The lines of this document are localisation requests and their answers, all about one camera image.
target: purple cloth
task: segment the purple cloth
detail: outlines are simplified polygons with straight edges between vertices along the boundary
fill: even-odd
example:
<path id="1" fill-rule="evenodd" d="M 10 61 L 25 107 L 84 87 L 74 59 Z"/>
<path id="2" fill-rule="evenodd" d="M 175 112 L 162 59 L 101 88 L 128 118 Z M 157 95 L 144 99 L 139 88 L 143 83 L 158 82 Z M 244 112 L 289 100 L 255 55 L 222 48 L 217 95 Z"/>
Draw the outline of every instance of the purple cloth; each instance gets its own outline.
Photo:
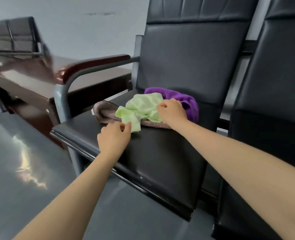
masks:
<path id="1" fill-rule="evenodd" d="M 185 109 L 187 119 L 194 123 L 199 121 L 199 107 L 193 97 L 165 88 L 147 88 L 144 91 L 145 94 L 154 92 L 161 93 L 164 99 L 174 98 L 180 101 Z"/>

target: cloth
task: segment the cloth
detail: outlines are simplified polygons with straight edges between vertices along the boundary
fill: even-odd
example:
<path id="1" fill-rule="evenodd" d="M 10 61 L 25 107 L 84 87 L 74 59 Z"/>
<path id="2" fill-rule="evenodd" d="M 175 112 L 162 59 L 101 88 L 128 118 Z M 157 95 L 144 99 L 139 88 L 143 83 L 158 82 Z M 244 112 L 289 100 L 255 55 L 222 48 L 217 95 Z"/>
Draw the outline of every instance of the cloth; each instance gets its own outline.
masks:
<path id="1" fill-rule="evenodd" d="M 145 94 L 161 93 L 163 99 L 174 98 L 180 101 L 183 108 L 185 109 L 187 119 L 194 123 L 197 123 L 199 121 L 199 106 L 197 105 L 197 102 L 192 96 L 182 94 L 177 91 L 168 90 L 165 88 L 156 88 L 156 87 L 147 88 L 145 89 L 144 93 Z"/>
<path id="2" fill-rule="evenodd" d="M 115 116 L 122 119 L 124 124 L 132 123 L 132 132 L 141 130 L 141 120 L 149 120 L 155 123 L 162 123 L 162 119 L 156 107 L 164 99 L 160 93 L 135 94 L 125 107 L 120 106 Z"/>
<path id="3" fill-rule="evenodd" d="M 114 123 L 115 121 L 122 121 L 121 118 L 115 116 L 115 113 L 119 107 L 109 101 L 100 101 L 97 102 L 92 108 L 92 114 L 96 116 L 97 120 L 102 124 Z M 171 129 L 165 123 L 152 122 L 150 120 L 141 120 L 141 125 L 154 127 L 154 128 L 163 128 Z"/>

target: black leather seat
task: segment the black leather seat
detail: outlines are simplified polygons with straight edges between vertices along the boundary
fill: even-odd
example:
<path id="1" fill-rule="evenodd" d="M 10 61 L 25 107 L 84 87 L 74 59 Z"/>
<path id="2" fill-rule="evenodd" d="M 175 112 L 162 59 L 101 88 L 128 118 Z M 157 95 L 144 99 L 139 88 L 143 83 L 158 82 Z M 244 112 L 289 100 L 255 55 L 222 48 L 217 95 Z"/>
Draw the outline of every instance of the black leather seat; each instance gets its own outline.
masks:
<path id="1" fill-rule="evenodd" d="M 231 114 L 229 137 L 295 167 L 295 0 L 272 0 Z M 226 182 L 215 239 L 281 239 Z"/>
<path id="2" fill-rule="evenodd" d="M 125 105 L 148 87 L 193 96 L 199 124 L 216 131 L 225 96 L 258 0 L 150 0 L 136 89 L 112 100 Z M 99 153 L 103 125 L 91 112 L 52 134 L 89 159 Z M 190 220 L 206 161 L 178 133 L 142 127 L 115 166 L 116 174 Z"/>

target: brown wooden table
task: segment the brown wooden table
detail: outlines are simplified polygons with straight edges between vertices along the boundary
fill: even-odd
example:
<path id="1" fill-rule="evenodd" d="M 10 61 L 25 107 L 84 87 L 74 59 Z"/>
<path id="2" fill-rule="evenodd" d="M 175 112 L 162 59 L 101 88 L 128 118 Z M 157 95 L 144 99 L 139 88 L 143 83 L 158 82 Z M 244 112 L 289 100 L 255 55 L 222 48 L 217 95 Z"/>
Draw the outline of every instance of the brown wooden table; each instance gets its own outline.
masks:
<path id="1" fill-rule="evenodd" d="M 0 60 L 0 100 L 5 108 L 63 147 L 49 135 L 52 127 L 59 124 L 53 98 L 54 74 L 77 60 L 62 57 L 1 57 Z M 79 77 L 69 89 L 68 101 L 72 116 L 128 89 L 130 79 L 131 71 L 124 68 L 111 68 Z"/>

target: person's left arm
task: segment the person's left arm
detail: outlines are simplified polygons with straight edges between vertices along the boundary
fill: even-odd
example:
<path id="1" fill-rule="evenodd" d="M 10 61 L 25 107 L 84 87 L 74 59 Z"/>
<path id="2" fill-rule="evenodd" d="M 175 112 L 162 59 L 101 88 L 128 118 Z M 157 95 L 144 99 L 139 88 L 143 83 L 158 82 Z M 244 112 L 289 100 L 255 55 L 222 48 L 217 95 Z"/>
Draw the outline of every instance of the person's left arm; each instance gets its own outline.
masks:
<path id="1" fill-rule="evenodd" d="M 81 240 L 115 163 L 131 137 L 131 124 L 103 127 L 97 136 L 101 153 L 13 240 Z"/>

